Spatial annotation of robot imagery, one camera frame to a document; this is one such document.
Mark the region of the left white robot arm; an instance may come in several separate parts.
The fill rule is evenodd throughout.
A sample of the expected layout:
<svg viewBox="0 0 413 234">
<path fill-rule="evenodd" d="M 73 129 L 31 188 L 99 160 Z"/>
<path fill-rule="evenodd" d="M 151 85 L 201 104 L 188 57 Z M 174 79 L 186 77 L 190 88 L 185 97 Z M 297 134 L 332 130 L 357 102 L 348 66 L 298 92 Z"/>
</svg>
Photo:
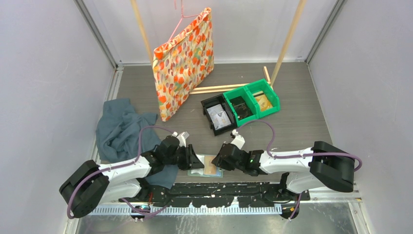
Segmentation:
<svg viewBox="0 0 413 234">
<path fill-rule="evenodd" d="M 182 171 L 205 167 L 184 135 L 168 136 L 153 150 L 126 161 L 104 165 L 85 161 L 59 188 L 67 203 L 68 218 L 82 218 L 99 204 L 121 198 L 145 201 L 150 192 L 141 181 L 167 165 L 176 165 Z"/>
</svg>

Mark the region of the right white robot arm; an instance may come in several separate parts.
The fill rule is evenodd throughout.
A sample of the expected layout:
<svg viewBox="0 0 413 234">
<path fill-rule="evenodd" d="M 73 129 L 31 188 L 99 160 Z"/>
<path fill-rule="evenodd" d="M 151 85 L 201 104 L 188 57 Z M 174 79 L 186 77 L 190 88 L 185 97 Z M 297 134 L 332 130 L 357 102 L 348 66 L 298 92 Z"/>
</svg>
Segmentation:
<svg viewBox="0 0 413 234">
<path fill-rule="evenodd" d="M 360 168 L 358 157 L 324 141 L 298 151 L 245 151 L 235 144 L 224 143 L 212 164 L 226 171 L 235 169 L 250 176 L 281 172 L 278 194 L 291 200 L 296 194 L 319 187 L 351 193 L 354 173 Z"/>
</svg>

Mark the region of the green card holder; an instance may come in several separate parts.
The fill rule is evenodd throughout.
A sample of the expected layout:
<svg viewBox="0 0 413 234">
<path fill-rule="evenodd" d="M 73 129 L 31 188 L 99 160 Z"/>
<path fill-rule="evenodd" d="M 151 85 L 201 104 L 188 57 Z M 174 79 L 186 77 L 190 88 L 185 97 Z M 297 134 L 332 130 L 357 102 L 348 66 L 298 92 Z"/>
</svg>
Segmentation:
<svg viewBox="0 0 413 234">
<path fill-rule="evenodd" d="M 197 155 L 200 161 L 203 163 L 204 168 L 189 170 L 188 176 L 197 176 L 197 177 L 219 177 L 224 176 L 223 169 L 212 164 L 212 160 L 215 158 L 213 155 Z"/>
</svg>

